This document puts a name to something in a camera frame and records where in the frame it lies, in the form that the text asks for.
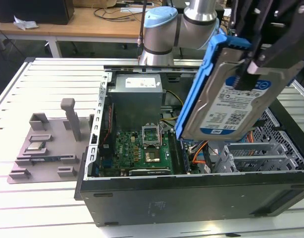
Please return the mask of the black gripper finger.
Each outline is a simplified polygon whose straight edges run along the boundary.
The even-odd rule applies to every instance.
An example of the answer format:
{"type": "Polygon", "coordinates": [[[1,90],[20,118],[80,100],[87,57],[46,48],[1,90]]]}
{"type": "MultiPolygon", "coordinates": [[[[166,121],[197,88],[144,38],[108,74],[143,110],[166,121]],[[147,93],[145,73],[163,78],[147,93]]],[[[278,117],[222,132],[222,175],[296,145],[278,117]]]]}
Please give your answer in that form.
{"type": "Polygon", "coordinates": [[[251,90],[267,70],[289,69],[304,59],[304,14],[294,14],[284,30],[276,30],[273,16],[263,14],[246,20],[251,26],[236,28],[239,37],[251,42],[249,53],[238,75],[235,88],[251,90]]]}

